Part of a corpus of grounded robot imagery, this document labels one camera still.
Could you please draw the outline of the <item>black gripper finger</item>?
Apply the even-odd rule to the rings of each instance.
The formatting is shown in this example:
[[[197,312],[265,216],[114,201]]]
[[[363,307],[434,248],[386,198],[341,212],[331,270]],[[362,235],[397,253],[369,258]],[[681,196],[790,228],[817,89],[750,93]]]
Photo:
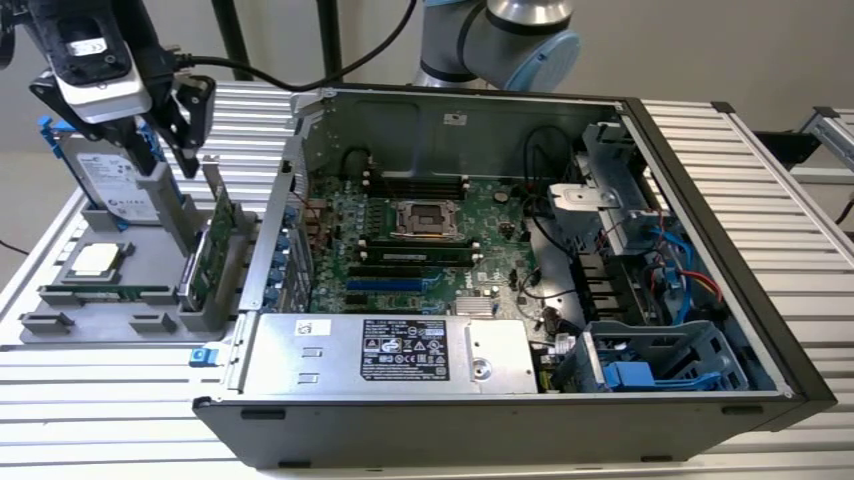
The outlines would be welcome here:
[[[175,80],[167,142],[187,179],[198,173],[198,152],[213,130],[215,90],[217,81],[209,76],[186,75]]]
[[[30,90],[46,106],[91,141],[106,140],[122,148],[142,175],[150,175],[159,161],[145,136],[139,133],[135,114],[109,114],[109,119],[89,122],[66,101],[58,78],[53,72],[43,72],[31,82]]]

